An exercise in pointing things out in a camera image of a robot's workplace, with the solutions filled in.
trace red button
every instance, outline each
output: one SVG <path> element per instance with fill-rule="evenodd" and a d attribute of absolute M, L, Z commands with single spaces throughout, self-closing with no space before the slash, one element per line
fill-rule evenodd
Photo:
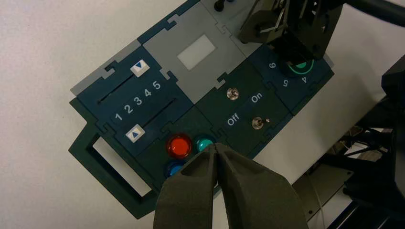
<path fill-rule="evenodd" d="M 167 144 L 167 151 L 170 156 L 183 159 L 191 152 L 191 140 L 184 134 L 177 134 L 173 136 Z"/>

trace number 5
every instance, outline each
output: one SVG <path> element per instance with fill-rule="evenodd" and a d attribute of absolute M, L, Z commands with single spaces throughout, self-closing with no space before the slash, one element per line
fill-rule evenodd
<path fill-rule="evenodd" d="M 152 85 L 156 88 L 156 90 L 160 89 L 160 84 L 158 82 L 153 82 Z"/>

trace black cable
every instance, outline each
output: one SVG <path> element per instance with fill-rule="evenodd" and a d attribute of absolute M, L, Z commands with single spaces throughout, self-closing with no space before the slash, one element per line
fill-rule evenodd
<path fill-rule="evenodd" d="M 405 27 L 405 8 L 385 0 L 347 0 L 354 8 L 383 21 Z"/>
<path fill-rule="evenodd" d="M 368 148 L 364 148 L 364 149 L 361 149 L 361 150 L 357 150 L 357 151 L 355 151 L 355 152 L 351 152 L 351 153 L 348 153 L 348 154 L 344 154 L 344 156 L 353 156 L 353 155 L 361 154 L 361 153 L 364 153 L 364 152 L 367 152 L 367 151 L 371 151 L 371 150 L 375 150 L 375 149 L 374 149 L 374 148 L 371 148 L 371 147 L 368 147 Z"/>

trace number 4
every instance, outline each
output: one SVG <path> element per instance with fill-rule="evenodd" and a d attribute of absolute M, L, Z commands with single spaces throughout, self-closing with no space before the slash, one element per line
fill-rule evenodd
<path fill-rule="evenodd" d="M 147 89 L 145 89 L 145 97 L 151 96 L 152 93 L 150 93 L 150 91 L 148 91 Z"/>

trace number 1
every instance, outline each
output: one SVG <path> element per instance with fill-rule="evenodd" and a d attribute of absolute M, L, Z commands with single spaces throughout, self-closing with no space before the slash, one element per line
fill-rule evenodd
<path fill-rule="evenodd" d="M 115 118 L 117 118 L 117 119 L 119 119 L 119 120 L 122 121 L 122 118 L 121 118 L 121 116 L 119 116 L 119 114 L 115 114 Z"/>

